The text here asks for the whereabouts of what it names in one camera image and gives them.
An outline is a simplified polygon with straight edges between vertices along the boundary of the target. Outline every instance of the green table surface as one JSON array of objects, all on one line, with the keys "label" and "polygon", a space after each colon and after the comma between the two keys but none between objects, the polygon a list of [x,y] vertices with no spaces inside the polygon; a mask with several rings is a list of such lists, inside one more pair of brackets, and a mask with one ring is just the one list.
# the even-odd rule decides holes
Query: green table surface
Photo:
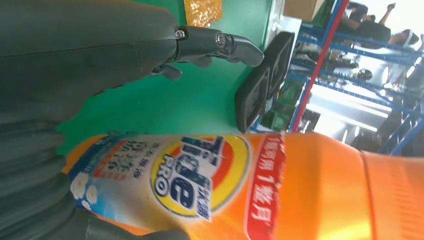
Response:
[{"label": "green table surface", "polygon": [[[186,24],[183,0],[140,0],[167,8]],[[222,0],[222,19],[210,28],[244,36],[264,49],[272,0]],[[61,124],[66,135],[59,153],[108,131],[149,134],[238,133],[234,95],[251,72],[242,63],[214,59],[209,68],[176,64],[182,78],[146,77],[89,98],[77,116]]]}]

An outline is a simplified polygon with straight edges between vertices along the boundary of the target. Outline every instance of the red pole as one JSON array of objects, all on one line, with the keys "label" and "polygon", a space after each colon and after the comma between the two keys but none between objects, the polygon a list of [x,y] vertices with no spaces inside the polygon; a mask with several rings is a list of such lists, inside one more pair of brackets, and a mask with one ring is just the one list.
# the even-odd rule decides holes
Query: red pole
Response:
[{"label": "red pole", "polygon": [[294,126],[293,126],[293,133],[296,133],[298,131],[299,123],[302,119],[302,113],[305,111],[306,104],[309,100],[309,96],[311,95],[312,86],[314,85],[315,80],[317,79],[317,76],[320,73],[321,65],[324,62],[326,53],[333,40],[334,34],[336,33],[336,29],[339,26],[340,20],[342,19],[343,13],[345,12],[345,9],[348,3],[349,3],[349,0],[344,0],[341,3],[340,9],[338,10],[337,15],[335,16],[334,23],[331,26],[330,31],[328,33],[327,39],[325,40],[324,45],[322,46],[321,55],[319,56],[318,62],[316,63],[316,67],[313,70],[312,76],[310,77],[309,84],[307,85],[307,88],[305,89],[306,91],[305,98],[303,99],[303,102],[300,103],[299,114],[297,115],[296,121],[294,122]]}]

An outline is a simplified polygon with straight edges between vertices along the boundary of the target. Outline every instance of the shelving rack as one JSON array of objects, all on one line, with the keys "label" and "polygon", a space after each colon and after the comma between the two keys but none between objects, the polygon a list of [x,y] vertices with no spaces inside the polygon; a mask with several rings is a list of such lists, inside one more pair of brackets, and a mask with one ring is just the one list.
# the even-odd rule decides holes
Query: shelving rack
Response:
[{"label": "shelving rack", "polygon": [[[399,155],[406,145],[408,145],[417,134],[424,128],[424,98],[420,94],[411,93],[406,90],[393,90],[387,89],[383,86],[367,83],[356,78],[345,76],[342,74],[334,73],[321,69],[323,61],[326,57],[328,49],[341,50],[347,53],[353,53],[361,56],[366,56],[369,58],[374,58],[382,60],[388,63],[398,64],[401,66],[415,66],[420,64],[417,59],[423,58],[424,54],[422,52],[417,52],[411,50],[410,48],[404,48],[402,46],[390,45],[380,41],[369,40],[366,38],[353,36],[349,34],[343,34],[336,32],[336,29],[339,25],[340,20],[344,14],[345,8],[348,5],[349,0],[336,0],[333,13],[329,19],[326,29],[320,29],[312,25],[303,24],[300,28],[300,33],[297,38],[297,41],[310,43],[318,45],[322,48],[321,54],[317,61],[316,65],[308,65],[303,62],[293,59],[291,65],[296,65],[302,67],[306,70],[290,70],[288,77],[303,81],[306,83],[306,86],[300,96],[299,104],[296,107],[296,110],[293,114],[293,118],[290,122],[289,132],[297,132],[298,126],[301,121],[302,115],[306,109],[306,105],[311,94],[311,89],[313,85],[319,85],[326,87],[356,98],[360,98],[366,101],[370,101],[376,104],[380,104],[386,107],[392,108],[394,111],[399,111],[402,113],[402,121],[399,124],[399,127],[391,134],[385,144],[383,144],[380,153],[389,154],[389,155]],[[340,43],[332,42],[333,39],[336,40],[351,40],[355,44],[352,46],[342,45]],[[396,50],[399,54],[381,54],[372,51],[363,50],[356,47],[356,43],[362,44],[372,44],[380,48],[386,48],[391,50]],[[362,96],[354,92],[344,90],[340,87],[334,85],[322,83],[316,81],[318,76],[331,76],[338,79],[343,79],[345,81],[351,82],[355,86],[362,87],[371,92],[374,92],[380,97],[380,99],[374,99],[371,97]],[[392,96],[400,98],[401,102],[407,101],[408,103],[416,103],[414,107],[408,107],[405,104],[398,104],[396,101],[391,101],[387,97],[384,97],[380,94],[381,90],[385,90],[387,93],[390,93]]]}]

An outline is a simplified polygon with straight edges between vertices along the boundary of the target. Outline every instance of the robotic arm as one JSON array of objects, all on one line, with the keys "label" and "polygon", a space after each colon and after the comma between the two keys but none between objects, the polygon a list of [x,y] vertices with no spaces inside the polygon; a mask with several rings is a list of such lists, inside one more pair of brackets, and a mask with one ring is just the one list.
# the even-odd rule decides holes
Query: robotic arm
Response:
[{"label": "robotic arm", "polygon": [[2,1],[0,32],[0,239],[187,239],[180,231],[141,238],[76,209],[56,126],[105,89],[148,75],[178,79],[174,62],[255,67],[262,52],[244,37],[178,27],[167,10],[124,0]]}]

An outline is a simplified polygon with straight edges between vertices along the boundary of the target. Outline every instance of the cardboard box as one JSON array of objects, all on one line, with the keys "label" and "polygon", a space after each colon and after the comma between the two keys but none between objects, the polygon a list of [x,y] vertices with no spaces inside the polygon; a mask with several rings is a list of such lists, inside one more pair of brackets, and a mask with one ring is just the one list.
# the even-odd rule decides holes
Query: cardboard box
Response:
[{"label": "cardboard box", "polygon": [[312,21],[325,0],[285,0],[283,15]]}]

